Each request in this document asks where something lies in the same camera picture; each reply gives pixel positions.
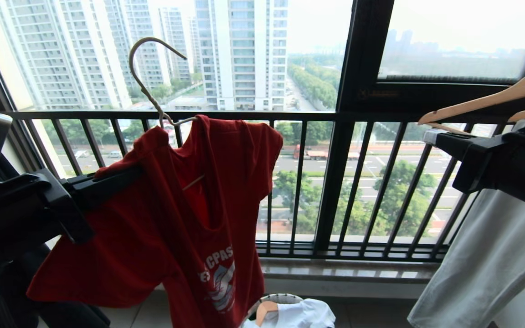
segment red truck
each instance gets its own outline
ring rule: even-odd
[[[299,150],[300,145],[296,145],[294,151],[293,151],[293,158],[298,159],[299,158]],[[310,160],[327,160],[329,157],[329,152],[327,151],[314,151],[311,149],[307,149],[305,151],[305,157],[309,158]],[[360,158],[360,153],[358,152],[348,152],[348,160],[358,160]]]

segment sky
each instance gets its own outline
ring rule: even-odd
[[[193,0],[158,0],[195,15]],[[287,48],[316,52],[345,46],[352,0],[289,0]],[[440,50],[525,48],[525,0],[396,0],[390,29],[412,30],[412,42],[436,42]]]

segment tile floor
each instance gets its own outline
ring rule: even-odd
[[[331,307],[336,328],[411,328],[406,321],[414,300],[320,298]],[[163,291],[153,292],[130,309],[103,309],[112,328],[171,328],[168,302]],[[46,328],[41,323],[39,328]]]

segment apartment building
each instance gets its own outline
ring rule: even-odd
[[[200,36],[198,35],[198,21],[195,17],[190,17],[190,32],[192,52],[194,52],[194,71],[202,71],[202,58],[200,56]]]
[[[196,0],[210,110],[284,110],[288,0]]]
[[[0,23],[36,108],[131,105],[102,2],[0,1]]]
[[[179,8],[163,7],[159,8],[159,21],[163,40],[187,57],[187,60],[184,60],[172,51],[166,53],[169,76],[172,79],[191,82],[191,75],[194,73],[194,52],[188,17],[185,17]]]
[[[117,46],[117,56],[128,87],[137,87],[129,72],[129,50],[144,37],[163,39],[159,2],[152,0],[104,0],[110,29]],[[170,83],[167,50],[158,43],[146,43],[135,53],[135,72],[146,87]]]

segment car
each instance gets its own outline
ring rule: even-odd
[[[90,152],[88,150],[76,151],[74,153],[74,157],[76,157],[76,158],[88,157],[88,156],[90,156]]]
[[[121,158],[123,155],[121,154],[121,151],[111,151],[108,153],[108,158]]]

